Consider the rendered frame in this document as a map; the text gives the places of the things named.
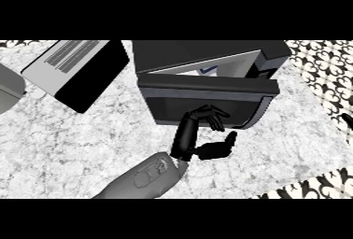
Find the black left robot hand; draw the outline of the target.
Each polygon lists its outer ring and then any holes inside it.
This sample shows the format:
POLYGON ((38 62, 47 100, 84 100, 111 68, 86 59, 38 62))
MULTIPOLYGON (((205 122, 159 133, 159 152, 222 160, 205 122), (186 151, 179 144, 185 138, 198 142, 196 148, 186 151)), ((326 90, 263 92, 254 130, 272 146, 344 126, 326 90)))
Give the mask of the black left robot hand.
POLYGON ((236 132, 230 132, 222 142, 207 143, 199 147, 196 146, 198 123, 205 120, 211 130, 223 132, 222 117, 229 118, 230 115, 213 105, 204 105, 185 113, 177 126, 174 143, 171 146, 173 158, 188 162, 193 155, 198 155, 202 161, 226 158, 230 155, 238 137, 236 132))

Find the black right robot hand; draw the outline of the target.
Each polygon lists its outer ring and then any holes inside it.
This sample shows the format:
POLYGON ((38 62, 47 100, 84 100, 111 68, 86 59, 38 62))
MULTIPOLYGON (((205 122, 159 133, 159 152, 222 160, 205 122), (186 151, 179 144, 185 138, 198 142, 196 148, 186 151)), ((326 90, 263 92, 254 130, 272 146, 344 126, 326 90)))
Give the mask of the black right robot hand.
POLYGON ((341 118, 347 123, 347 126, 353 129, 353 118, 346 113, 341 114, 341 118))

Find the dark grey microwave door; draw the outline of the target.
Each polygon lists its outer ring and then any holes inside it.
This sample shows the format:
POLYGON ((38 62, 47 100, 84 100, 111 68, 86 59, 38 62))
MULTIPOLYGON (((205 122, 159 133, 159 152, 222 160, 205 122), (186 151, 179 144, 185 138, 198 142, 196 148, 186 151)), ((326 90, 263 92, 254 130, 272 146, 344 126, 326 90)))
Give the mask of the dark grey microwave door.
POLYGON ((139 74, 136 83, 159 125, 179 125, 188 111, 213 105, 230 115, 223 127, 245 130, 281 93, 278 81, 267 78, 139 74))

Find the dark grey microwave body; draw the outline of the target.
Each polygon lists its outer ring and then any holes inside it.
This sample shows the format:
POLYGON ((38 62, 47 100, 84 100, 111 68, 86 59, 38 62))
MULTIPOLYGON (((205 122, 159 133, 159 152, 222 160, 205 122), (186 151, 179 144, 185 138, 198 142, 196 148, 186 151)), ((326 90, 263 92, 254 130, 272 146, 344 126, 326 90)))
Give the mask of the dark grey microwave body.
POLYGON ((134 40, 134 71, 179 74, 210 67, 219 77, 245 77, 251 67, 278 70, 291 56, 282 40, 134 40))

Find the white carton with blue mark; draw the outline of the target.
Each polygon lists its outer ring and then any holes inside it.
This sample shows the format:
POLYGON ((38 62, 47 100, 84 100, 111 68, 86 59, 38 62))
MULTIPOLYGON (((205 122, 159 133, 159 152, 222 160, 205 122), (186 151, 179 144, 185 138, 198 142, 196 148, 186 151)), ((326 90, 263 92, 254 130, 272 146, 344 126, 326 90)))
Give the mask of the white carton with blue mark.
POLYGON ((205 68, 201 68, 201 69, 198 69, 198 74, 201 76, 210 76, 217 72, 217 68, 219 67, 216 65, 210 66, 210 67, 205 67, 205 68))

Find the silver and black appliance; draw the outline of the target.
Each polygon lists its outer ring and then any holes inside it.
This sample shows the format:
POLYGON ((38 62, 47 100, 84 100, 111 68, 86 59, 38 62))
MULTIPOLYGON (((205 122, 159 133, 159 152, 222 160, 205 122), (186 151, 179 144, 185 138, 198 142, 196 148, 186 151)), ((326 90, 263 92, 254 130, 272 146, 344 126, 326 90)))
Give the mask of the silver and black appliance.
POLYGON ((24 78, 84 113, 130 61, 120 40, 58 40, 24 68, 24 78))

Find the grey rounded appliance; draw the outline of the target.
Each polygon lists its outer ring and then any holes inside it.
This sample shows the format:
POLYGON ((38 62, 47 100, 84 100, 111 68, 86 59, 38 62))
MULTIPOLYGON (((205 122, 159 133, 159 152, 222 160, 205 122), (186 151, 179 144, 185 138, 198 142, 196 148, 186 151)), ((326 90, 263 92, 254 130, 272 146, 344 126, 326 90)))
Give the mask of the grey rounded appliance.
POLYGON ((0 64, 0 114, 18 103, 25 94, 24 78, 0 64))

